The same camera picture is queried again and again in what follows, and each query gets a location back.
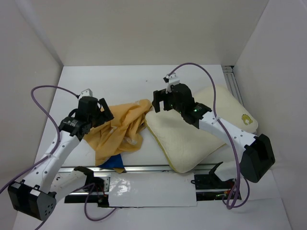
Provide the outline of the cream quilted pillow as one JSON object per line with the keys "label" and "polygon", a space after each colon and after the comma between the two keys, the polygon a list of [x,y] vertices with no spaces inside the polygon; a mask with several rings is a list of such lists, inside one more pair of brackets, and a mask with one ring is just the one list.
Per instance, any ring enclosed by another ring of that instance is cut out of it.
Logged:
{"label": "cream quilted pillow", "polygon": [[[194,94],[196,102],[213,107],[216,93],[216,111],[223,119],[249,133],[255,133],[257,120],[244,106],[221,86],[207,87]],[[170,167],[178,173],[186,173],[225,143],[212,134],[186,123],[174,110],[149,111],[145,123],[163,151]]]}

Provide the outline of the orange pillowcase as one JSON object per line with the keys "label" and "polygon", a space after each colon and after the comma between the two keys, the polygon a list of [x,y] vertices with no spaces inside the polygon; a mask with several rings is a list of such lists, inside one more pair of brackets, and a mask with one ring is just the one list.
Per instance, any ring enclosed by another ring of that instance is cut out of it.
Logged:
{"label": "orange pillowcase", "polygon": [[141,131],[145,128],[145,115],[151,107],[148,99],[110,107],[114,118],[92,128],[83,138],[95,152],[96,167],[113,156],[141,149]]}

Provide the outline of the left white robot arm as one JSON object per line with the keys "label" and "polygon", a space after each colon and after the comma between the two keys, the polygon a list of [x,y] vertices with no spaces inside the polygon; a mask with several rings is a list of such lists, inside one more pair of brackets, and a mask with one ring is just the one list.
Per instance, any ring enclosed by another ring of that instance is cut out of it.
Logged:
{"label": "left white robot arm", "polygon": [[82,189],[90,191],[103,180],[83,166],[75,167],[61,179],[57,174],[70,153],[80,144],[93,127],[113,119],[105,99],[81,96],[78,107],[64,118],[59,126],[59,138],[55,138],[45,153],[46,160],[35,166],[21,181],[8,186],[8,194],[15,210],[45,221],[56,204],[70,193]]}

